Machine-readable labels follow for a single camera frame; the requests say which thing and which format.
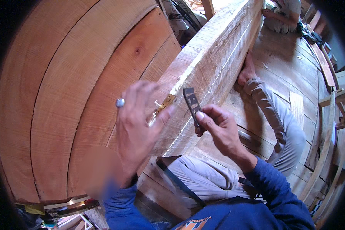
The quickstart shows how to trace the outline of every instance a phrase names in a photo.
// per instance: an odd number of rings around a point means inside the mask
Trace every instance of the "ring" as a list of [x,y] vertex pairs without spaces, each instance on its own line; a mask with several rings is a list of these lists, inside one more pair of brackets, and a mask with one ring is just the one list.
[[115,106],[116,106],[117,108],[121,108],[121,107],[124,107],[124,103],[125,103],[124,98],[118,98],[118,99],[116,99],[116,104],[115,104]]

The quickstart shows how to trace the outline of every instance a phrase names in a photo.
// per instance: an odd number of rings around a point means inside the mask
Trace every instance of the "wooden stick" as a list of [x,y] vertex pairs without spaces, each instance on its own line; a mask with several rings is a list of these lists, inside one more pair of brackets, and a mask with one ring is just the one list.
[[337,76],[336,76],[335,69],[334,69],[334,67],[333,67],[333,65],[331,63],[331,60],[330,60],[330,58],[329,58],[329,56],[328,56],[328,54],[327,54],[327,52],[326,52],[326,50],[324,49],[323,46],[321,46],[321,51],[322,51],[322,53],[324,55],[324,58],[326,59],[327,64],[330,67],[330,70],[331,70],[331,73],[332,73],[332,77],[333,77],[334,82],[335,82],[335,87],[338,90],[340,87],[339,87],[338,82],[337,82]]
[[307,185],[305,186],[302,194],[299,197],[299,200],[302,200],[303,202],[307,199],[310,191],[314,187],[314,184],[316,183],[317,178],[321,174],[321,171],[323,169],[323,166],[326,162],[326,158],[329,152],[330,144],[331,144],[331,138],[332,138],[332,132],[333,132],[333,122],[335,120],[335,92],[331,92],[331,100],[330,100],[330,114],[329,114],[329,121],[327,125],[327,133],[326,133],[326,138],[325,142],[323,144],[323,148],[321,151],[321,156],[317,162],[316,168],[314,169],[314,172],[309,179]]
[[210,20],[215,15],[215,10],[213,9],[211,0],[202,0],[203,9],[206,13],[207,21]]

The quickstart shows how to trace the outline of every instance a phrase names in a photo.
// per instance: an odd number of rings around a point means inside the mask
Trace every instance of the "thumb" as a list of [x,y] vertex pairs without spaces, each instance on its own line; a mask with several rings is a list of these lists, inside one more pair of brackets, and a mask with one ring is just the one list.
[[156,134],[161,133],[162,129],[169,122],[172,115],[174,115],[176,107],[170,105],[169,107],[163,109],[156,117],[156,121],[153,124],[152,128],[155,130]]
[[203,128],[205,128],[207,131],[209,131],[212,135],[215,135],[219,131],[219,126],[216,125],[216,123],[212,120],[211,117],[209,117],[207,114],[198,111],[196,113],[196,118]]

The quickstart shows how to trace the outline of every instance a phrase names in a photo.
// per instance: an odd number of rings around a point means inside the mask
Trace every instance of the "wooden floor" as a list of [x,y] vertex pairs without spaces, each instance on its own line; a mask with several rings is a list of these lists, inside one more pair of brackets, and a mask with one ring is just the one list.
[[[253,61],[260,77],[286,105],[290,104],[290,92],[303,98],[304,111],[299,117],[303,120],[306,134],[306,145],[295,171],[287,177],[292,192],[299,196],[306,186],[312,171],[305,164],[313,142],[318,116],[318,99],[327,96],[322,72],[305,40],[295,34],[278,34],[262,28],[253,47]],[[243,143],[248,150],[268,159],[276,138],[264,114],[254,100],[235,84],[227,97],[223,108],[234,113],[239,131],[248,133],[255,141]],[[194,147],[186,152],[211,164],[221,164],[234,168],[239,167],[228,157],[223,156],[214,146],[212,137],[206,132]],[[156,202],[173,216],[179,219],[189,217],[189,210],[179,201],[175,189],[163,179],[163,173],[157,168],[156,158],[152,158],[138,182],[139,190],[151,201]],[[327,183],[319,177],[305,204],[309,207],[315,197],[324,198]]]

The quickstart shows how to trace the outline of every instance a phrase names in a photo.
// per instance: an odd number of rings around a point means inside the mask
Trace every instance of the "curved wooden plank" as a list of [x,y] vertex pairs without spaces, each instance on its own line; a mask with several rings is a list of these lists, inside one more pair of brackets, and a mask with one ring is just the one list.
[[152,8],[154,0],[101,0],[72,28],[55,53],[37,95],[31,159],[40,200],[67,198],[75,131],[111,54]]
[[343,165],[345,162],[345,129],[342,129],[339,131],[337,139],[338,140],[337,140],[337,145],[336,145],[336,151],[338,151],[338,153],[341,155],[340,163],[339,163],[339,166],[337,168],[334,180],[332,181],[331,187],[330,187],[329,191],[327,192],[326,197],[324,198],[321,206],[319,207],[319,209],[317,210],[317,212],[313,216],[313,220],[315,222],[317,222],[322,217],[323,211],[327,207],[328,203],[331,200],[332,195],[335,192],[338,180],[339,180],[340,175],[341,175],[341,171],[343,170]]
[[18,202],[40,202],[32,173],[30,130],[42,77],[67,33],[97,1],[41,1],[8,50],[0,75],[0,158]]
[[314,172],[313,172],[311,178],[307,182],[307,185],[305,186],[302,194],[299,197],[299,200],[302,200],[303,202],[307,199],[310,191],[314,187],[314,184],[315,184],[318,176],[321,174],[321,171],[323,169],[323,165],[326,162],[326,158],[327,158],[329,148],[330,148],[332,132],[333,132],[333,122],[335,120],[335,107],[336,107],[335,92],[333,91],[331,93],[330,115],[329,115],[329,121],[327,123],[327,132],[326,132],[325,141],[324,141],[321,155],[320,155],[319,160],[317,162],[316,168],[314,169]]
[[143,74],[173,33],[160,8],[149,12],[116,48],[97,80],[74,138],[68,169],[68,197],[84,194],[79,172],[87,149],[106,146],[116,122],[116,99]]

